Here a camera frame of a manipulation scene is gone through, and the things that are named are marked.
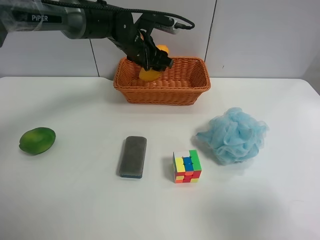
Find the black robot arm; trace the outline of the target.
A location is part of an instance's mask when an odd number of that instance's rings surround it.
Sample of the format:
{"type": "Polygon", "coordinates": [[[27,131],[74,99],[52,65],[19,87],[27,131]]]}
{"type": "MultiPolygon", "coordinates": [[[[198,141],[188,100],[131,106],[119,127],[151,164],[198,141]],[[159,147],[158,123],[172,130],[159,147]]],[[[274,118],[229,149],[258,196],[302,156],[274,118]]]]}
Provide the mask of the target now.
{"type": "Polygon", "coordinates": [[[2,0],[0,42],[9,32],[60,31],[68,39],[109,39],[127,59],[146,71],[163,72],[173,59],[159,49],[151,37],[154,23],[134,23],[131,12],[105,1],[2,0]]]}

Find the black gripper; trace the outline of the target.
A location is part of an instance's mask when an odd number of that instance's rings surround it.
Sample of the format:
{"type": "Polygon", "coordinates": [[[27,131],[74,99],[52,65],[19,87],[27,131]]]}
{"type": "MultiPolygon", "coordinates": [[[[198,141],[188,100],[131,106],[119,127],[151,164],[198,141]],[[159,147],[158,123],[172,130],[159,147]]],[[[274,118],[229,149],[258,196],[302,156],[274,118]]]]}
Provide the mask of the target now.
{"type": "Polygon", "coordinates": [[[155,50],[147,34],[134,24],[130,12],[120,11],[112,15],[109,40],[126,54],[129,61],[139,66],[149,66],[155,71],[165,71],[173,66],[173,59],[166,51],[155,50]]]}

